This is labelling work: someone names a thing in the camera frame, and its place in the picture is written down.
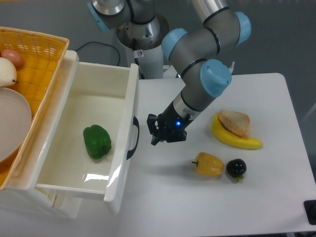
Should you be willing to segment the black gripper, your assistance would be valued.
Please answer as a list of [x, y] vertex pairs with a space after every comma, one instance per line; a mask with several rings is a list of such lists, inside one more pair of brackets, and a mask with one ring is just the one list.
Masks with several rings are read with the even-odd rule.
[[187, 132], [185, 128], [187, 126], [187, 118], [181, 117], [174, 107], [167, 107], [158, 117], [148, 114], [147, 126], [152, 135], [152, 145], [157, 145], [161, 141], [166, 141], [167, 143], [186, 141]]

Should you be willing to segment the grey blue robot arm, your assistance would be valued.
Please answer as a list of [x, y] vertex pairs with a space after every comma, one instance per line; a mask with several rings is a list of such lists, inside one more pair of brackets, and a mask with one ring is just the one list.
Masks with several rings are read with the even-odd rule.
[[186, 127], [231, 83], [230, 70], [216, 56], [251, 35], [249, 18], [233, 12], [226, 1], [195, 0], [193, 5], [203, 28], [190, 34], [182, 28], [169, 30], [152, 0], [91, 0], [87, 4], [99, 29], [115, 29], [119, 41], [133, 53], [160, 47], [185, 83], [163, 113], [148, 115], [152, 145], [186, 140]]

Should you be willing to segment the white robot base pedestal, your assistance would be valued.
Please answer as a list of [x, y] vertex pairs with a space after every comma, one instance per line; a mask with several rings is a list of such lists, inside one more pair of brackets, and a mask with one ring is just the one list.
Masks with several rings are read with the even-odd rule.
[[158, 13], [147, 24], [127, 22], [117, 27], [116, 35], [125, 48], [127, 63], [138, 65], [140, 78], [163, 78], [165, 56], [161, 43], [169, 31], [167, 20]]

